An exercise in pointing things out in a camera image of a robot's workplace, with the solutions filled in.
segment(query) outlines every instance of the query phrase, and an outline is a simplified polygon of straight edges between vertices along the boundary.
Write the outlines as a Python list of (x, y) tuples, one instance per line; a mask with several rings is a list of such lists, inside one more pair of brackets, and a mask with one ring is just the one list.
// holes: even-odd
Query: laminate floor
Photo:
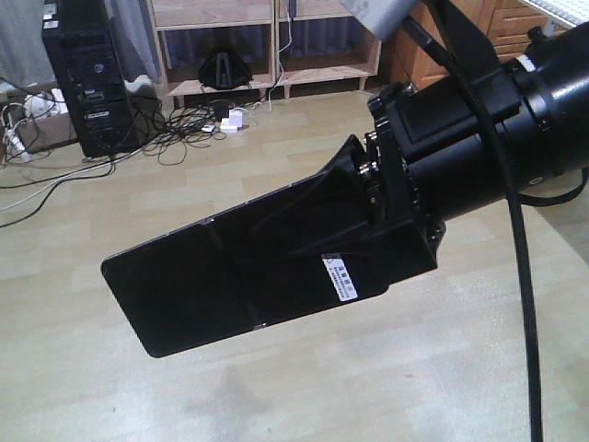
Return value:
[[(367, 99), (276, 102), (182, 165), (138, 155), (106, 179), (64, 184), (0, 230), (0, 440), (528, 440), (503, 202), (450, 221), (439, 270), (381, 297), (163, 359), (145, 353), (100, 275), (112, 253), (315, 172), (348, 134), (372, 128)], [(33, 164), (80, 159), (69, 146)], [(54, 172), (10, 167), (0, 183)], [(0, 205), (29, 193), (1, 191)], [(587, 192), (525, 210), (549, 441), (589, 440), (588, 215)]]

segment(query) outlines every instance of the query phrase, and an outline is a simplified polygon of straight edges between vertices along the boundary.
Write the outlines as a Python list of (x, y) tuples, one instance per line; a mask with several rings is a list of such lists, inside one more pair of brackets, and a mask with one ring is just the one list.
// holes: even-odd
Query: black pc case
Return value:
[(103, 0), (45, 0), (42, 40), (84, 154), (140, 147)]

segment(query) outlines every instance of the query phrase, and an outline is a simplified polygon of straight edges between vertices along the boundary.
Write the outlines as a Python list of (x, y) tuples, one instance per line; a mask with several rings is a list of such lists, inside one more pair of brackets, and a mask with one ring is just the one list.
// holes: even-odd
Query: label sticker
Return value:
[(45, 5), (43, 10), (44, 16), (54, 16), (55, 14), (57, 14), (57, 5), (55, 3), (49, 3)]
[(104, 118), (104, 117), (108, 117), (110, 115), (109, 111), (104, 111), (104, 112), (97, 112), (97, 113), (89, 113), (86, 118), (89, 120), (92, 120), (94, 118)]
[(356, 287), (348, 273), (346, 264), (339, 254), (323, 255), (323, 264), (329, 273), (331, 282), (335, 287), (341, 302), (351, 301), (358, 297)]
[(517, 57), (517, 61), (526, 69), (527, 72), (534, 72), (536, 70), (534, 62), (532, 62), (525, 54)]
[(55, 29), (59, 26), (59, 21), (54, 20), (54, 21), (46, 21), (43, 24), (43, 29)]

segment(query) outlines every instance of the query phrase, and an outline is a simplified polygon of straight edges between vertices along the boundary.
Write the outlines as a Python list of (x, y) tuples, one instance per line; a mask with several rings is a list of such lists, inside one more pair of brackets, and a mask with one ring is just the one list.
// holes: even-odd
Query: gray curtain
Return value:
[[(146, 0), (105, 0), (128, 81), (160, 76)], [(0, 0), (0, 76), (22, 86), (54, 80), (40, 39), (43, 0)]]

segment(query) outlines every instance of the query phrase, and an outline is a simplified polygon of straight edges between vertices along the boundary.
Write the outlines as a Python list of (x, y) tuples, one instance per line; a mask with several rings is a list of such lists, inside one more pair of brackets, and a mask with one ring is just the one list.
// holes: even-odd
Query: shelving unit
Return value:
[[(294, 14), (294, 45), (281, 54), (280, 77), (287, 5)], [(364, 89), (378, 71), (380, 41), (338, 0), (151, 0), (150, 15), (163, 70), (161, 95), (180, 106), (187, 95), (218, 92), (197, 78), (206, 55), (222, 47), (239, 53), (252, 70), (253, 81), (233, 90), (258, 89), (262, 98), (276, 84), (287, 98), (292, 85), (344, 78), (359, 78)]]
[[(279, 23), (276, 40), (284, 47), (289, 41), (288, 20)], [(349, 14), (297, 17), (292, 27), (293, 44), (281, 54), (284, 74), (279, 85), (286, 98), (293, 85), (345, 78), (359, 78), (364, 90), (368, 77), (376, 75), (380, 41)]]

